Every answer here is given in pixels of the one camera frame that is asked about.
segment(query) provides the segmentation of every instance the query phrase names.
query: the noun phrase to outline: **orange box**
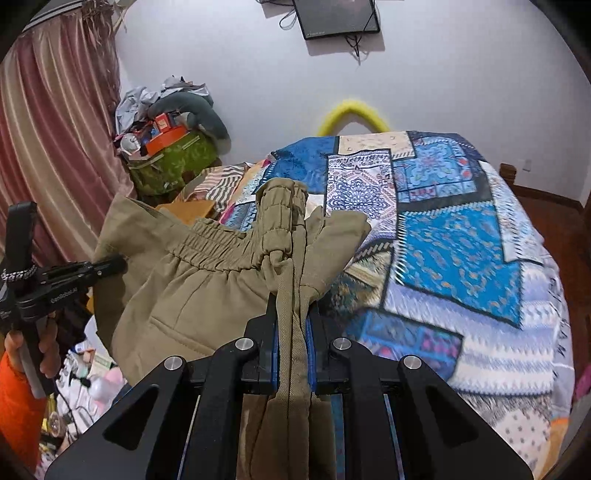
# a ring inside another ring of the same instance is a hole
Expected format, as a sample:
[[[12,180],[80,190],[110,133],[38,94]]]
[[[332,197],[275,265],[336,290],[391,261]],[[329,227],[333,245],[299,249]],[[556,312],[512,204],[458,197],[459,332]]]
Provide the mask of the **orange box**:
[[[188,132],[189,130],[187,130],[185,127],[179,126],[171,128],[163,134],[156,135],[152,140],[146,143],[146,150],[148,150],[148,155],[154,155],[163,148],[169,147],[177,140],[183,138]]]
[[[168,115],[166,113],[161,113],[158,115],[154,122],[156,122],[156,127],[160,130],[160,133],[163,134],[170,130],[173,126],[170,124],[170,120],[168,120]]]

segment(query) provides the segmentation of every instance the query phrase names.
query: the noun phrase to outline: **pink curtain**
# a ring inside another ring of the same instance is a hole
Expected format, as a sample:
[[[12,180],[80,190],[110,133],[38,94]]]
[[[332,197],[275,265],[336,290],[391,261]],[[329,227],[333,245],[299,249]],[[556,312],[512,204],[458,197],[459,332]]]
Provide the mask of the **pink curtain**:
[[[87,260],[133,185],[112,138],[119,64],[104,0],[23,33],[0,64],[0,250],[8,206],[38,203],[34,258]]]

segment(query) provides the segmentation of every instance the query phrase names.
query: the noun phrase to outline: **blue patterned quilt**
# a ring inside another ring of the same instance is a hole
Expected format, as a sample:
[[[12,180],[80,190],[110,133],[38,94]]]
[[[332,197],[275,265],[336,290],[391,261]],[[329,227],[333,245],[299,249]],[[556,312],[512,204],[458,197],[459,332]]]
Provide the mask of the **blue patterned quilt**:
[[[376,355],[422,357],[539,476],[551,422],[570,411],[568,310],[496,171],[460,135],[416,131],[305,138],[268,160],[223,221],[248,229],[274,177],[308,186],[308,213],[367,214],[371,233],[330,292],[343,331]]]

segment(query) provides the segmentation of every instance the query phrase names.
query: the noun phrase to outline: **green bag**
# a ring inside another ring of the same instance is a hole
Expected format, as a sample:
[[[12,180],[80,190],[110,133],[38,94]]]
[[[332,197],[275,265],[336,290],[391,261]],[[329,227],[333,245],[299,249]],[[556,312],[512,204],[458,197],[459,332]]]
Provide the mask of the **green bag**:
[[[129,173],[141,195],[162,195],[185,186],[183,173],[198,175],[217,158],[216,147],[204,134],[188,132],[147,160],[129,162]]]

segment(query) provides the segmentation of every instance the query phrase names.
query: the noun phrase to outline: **yellow fuzzy object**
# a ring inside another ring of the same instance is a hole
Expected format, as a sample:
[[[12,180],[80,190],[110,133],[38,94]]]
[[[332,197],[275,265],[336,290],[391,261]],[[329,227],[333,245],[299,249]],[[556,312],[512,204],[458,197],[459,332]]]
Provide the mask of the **yellow fuzzy object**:
[[[374,133],[380,134],[390,131],[388,124],[368,105],[358,100],[345,100],[325,117],[317,135],[319,137],[332,135],[339,120],[349,113],[360,116],[372,127]]]

